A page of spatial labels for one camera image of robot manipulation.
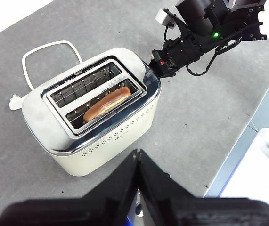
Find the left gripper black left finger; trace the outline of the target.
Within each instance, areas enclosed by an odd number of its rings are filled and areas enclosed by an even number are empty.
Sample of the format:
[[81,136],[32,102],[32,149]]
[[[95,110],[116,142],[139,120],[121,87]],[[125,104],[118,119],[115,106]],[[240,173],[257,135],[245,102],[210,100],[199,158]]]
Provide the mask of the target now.
[[122,226],[137,193],[138,151],[80,198],[32,199],[7,206],[0,226]]

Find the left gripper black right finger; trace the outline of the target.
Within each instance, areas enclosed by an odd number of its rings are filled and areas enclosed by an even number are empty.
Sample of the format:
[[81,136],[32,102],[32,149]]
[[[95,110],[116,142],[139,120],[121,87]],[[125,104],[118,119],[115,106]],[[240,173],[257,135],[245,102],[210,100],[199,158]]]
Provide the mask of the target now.
[[157,226],[269,226],[269,205],[248,198],[199,198],[171,179],[143,150],[140,189]]

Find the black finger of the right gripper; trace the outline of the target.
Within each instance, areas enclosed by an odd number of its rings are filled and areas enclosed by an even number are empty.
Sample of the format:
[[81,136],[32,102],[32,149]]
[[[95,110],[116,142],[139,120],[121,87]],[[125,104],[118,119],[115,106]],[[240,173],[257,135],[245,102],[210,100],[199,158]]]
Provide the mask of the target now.
[[169,63],[162,59],[158,61],[152,59],[148,66],[158,78],[168,78],[174,77],[176,75],[173,68],[170,67]]

